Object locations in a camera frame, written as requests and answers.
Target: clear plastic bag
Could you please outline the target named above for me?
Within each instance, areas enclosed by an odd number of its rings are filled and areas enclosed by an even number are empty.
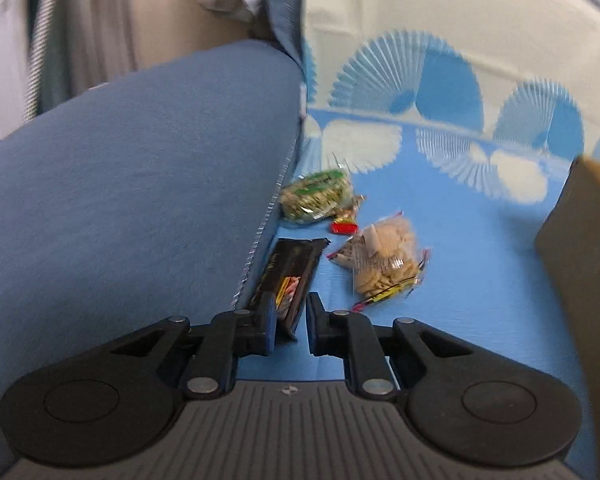
[[[285,218],[299,224],[334,216],[353,203],[353,185],[343,168],[319,171],[296,180],[280,191]]]
[[[418,254],[411,225],[398,214],[365,227],[328,259],[352,269],[354,290],[363,298],[353,309],[361,310],[368,304],[410,293],[422,281],[429,251]]]

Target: chocolate bar package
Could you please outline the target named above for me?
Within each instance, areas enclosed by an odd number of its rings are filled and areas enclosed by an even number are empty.
[[[280,238],[273,248],[249,302],[249,309],[256,310],[266,292],[275,295],[278,313],[276,339],[296,341],[296,327],[304,309],[304,300],[314,277],[315,267],[329,243],[327,238]]]

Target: blue-gray cushion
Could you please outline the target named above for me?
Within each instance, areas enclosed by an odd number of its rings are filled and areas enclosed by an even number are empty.
[[[247,300],[301,81],[284,53],[244,41],[91,90],[0,142],[0,396],[164,317],[208,322],[251,254]],[[12,461],[0,435],[0,471]]]

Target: stitched seam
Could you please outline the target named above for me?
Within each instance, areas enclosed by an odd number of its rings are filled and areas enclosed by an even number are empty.
[[[264,219],[262,220],[260,227],[258,227],[258,230],[256,231],[255,240],[253,241],[253,244],[251,245],[251,249],[249,250],[249,254],[247,256],[247,261],[245,263],[244,269],[242,270],[242,276],[240,278],[240,283],[238,284],[238,290],[234,294],[234,299],[231,302],[231,308],[236,307],[238,300],[240,300],[240,296],[242,295],[242,292],[244,290],[244,285],[247,283],[247,280],[249,279],[249,273],[251,270],[251,266],[253,265],[253,261],[255,259],[256,251],[258,250],[258,245],[260,244],[260,239],[262,238],[262,234],[264,232],[264,229],[267,226],[267,223],[269,223],[269,218],[271,216],[271,213],[273,212],[273,209],[275,208],[276,203],[278,202],[278,196],[280,195],[280,189],[282,188],[282,183],[284,182],[286,174],[288,173],[289,165],[291,164],[291,160],[293,159],[297,143],[298,143],[298,140],[296,139],[296,141],[291,146],[291,149],[289,150],[288,155],[286,156],[285,163],[282,165],[282,169],[280,171],[280,174],[278,175],[278,180],[276,181],[276,189],[273,192],[271,201],[269,202],[269,205],[267,206],[267,210],[265,212]]]

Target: white fan print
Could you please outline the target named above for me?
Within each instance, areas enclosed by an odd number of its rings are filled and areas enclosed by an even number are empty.
[[[488,155],[475,140],[431,128],[416,131],[416,145],[435,168],[486,196],[523,204],[546,197],[548,177],[534,160],[501,149]]]
[[[391,164],[400,152],[402,127],[369,121],[336,119],[321,129],[307,115],[302,132],[302,151],[296,174],[336,168],[368,173]]]

